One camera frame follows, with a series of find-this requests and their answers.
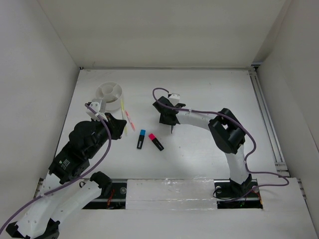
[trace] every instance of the red highlighter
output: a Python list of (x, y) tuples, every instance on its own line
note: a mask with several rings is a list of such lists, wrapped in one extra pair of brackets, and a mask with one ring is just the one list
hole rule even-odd
[(155, 137), (154, 134), (150, 134), (149, 138), (151, 139), (151, 141), (153, 142), (153, 144), (155, 144), (155, 146), (162, 151), (164, 149), (163, 145), (161, 145), (161, 143), (158, 141), (158, 139)]

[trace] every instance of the white wall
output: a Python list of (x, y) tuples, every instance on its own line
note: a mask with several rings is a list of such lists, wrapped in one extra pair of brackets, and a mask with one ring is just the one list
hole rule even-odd
[(274, 51), (258, 69), (282, 151), (302, 180), (319, 232), (319, 1), (292, 0)]
[(79, 66), (246, 67), (286, 0), (38, 0)]
[(0, 0), (0, 23), (0, 188), (4, 188), (8, 180), (38, 180), (45, 175), (79, 70), (36, 0)]

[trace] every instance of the white table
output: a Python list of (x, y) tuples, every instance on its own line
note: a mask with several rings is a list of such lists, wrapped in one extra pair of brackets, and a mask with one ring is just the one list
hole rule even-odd
[[(59, 152), (68, 141), (76, 123), (90, 120), (84, 104), (95, 97), (95, 90), (104, 82), (118, 83), (124, 91), (125, 108), (137, 128), (130, 125), (128, 136), (113, 140), (107, 158), (99, 166), (112, 178), (229, 178), (229, 168), (209, 131), (189, 125), (159, 124), (160, 114), (152, 106), (152, 90), (164, 87), (181, 95), (188, 108), (220, 111), (229, 108), (252, 133), (257, 151), (249, 158), (251, 170), (275, 172), (274, 154), (256, 100), (248, 71), (244, 70), (82, 70), (58, 145)], [(158, 92), (157, 96), (167, 95)], [(121, 119), (120, 110), (112, 112)], [(142, 150), (136, 149), (140, 129), (154, 133), (164, 146), (159, 151), (146, 136)], [(105, 144), (94, 164), (104, 153)], [(252, 149), (246, 137), (245, 152)]]

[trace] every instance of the robotic arm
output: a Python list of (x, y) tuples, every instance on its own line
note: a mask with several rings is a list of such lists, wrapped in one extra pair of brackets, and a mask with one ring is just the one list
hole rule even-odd
[[(179, 103), (179, 99), (180, 95), (169, 94), (167, 98), (161, 97), (158, 101), (168, 107), (180, 109), (186, 105)], [(153, 106), (160, 113), (160, 123), (171, 125), (172, 128), (176, 124), (190, 124), (210, 131), (217, 147), (226, 155), (230, 170), (230, 187), (234, 194), (239, 197), (251, 189), (252, 177), (247, 172), (244, 161), (245, 133), (243, 130), (221, 116), (212, 118), (207, 114), (175, 111), (161, 106), (158, 102), (153, 103)], [(220, 113), (239, 123), (229, 109), (224, 108)]]
[(108, 139), (105, 127), (98, 120), (101, 116), (111, 133), (111, 139), (121, 138), (126, 120), (115, 119), (110, 113), (101, 113), (102, 102), (93, 100), (90, 107), (98, 112), (87, 112), (91, 121), (76, 124), (69, 134), (69, 142), (53, 159), (49, 171), (40, 189), (43, 197), (32, 204), (30, 209), (18, 221), (7, 226), (6, 231), (13, 238), (24, 239), (56, 239), (59, 236), (59, 226), (73, 212), (82, 209), (87, 203), (99, 197), (107, 196), (112, 187), (112, 180), (102, 172), (94, 173), (85, 184), (65, 203), (60, 204), (67, 188), (46, 193), (70, 182), (86, 170), (98, 150)]

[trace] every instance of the metal frame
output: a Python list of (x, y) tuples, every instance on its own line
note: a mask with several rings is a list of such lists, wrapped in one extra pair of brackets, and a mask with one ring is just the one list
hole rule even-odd
[(258, 106), (259, 106), (259, 110), (260, 113), (262, 115), (262, 118), (264, 120), (264, 124), (266, 126), (266, 130), (268, 133), (268, 137), (271, 143), (271, 147), (273, 149), (274, 152), (274, 156), (275, 156), (275, 163), (284, 163), (285, 159), (283, 156), (283, 153), (281, 151), (280, 145), (279, 145), (279, 141), (274, 129), (274, 125), (273, 122), (271, 120), (270, 114), (269, 114), (269, 110), (268, 107), (266, 105), (266, 101), (258, 80), (258, 76), (257, 73), (255, 71), (254, 68), (250, 68), (248, 70), (249, 75), (250, 75), (250, 79), (251, 79), (251, 83), (253, 85), (254, 91), (255, 91), (255, 95), (256, 95), (256, 99), (258, 102)]

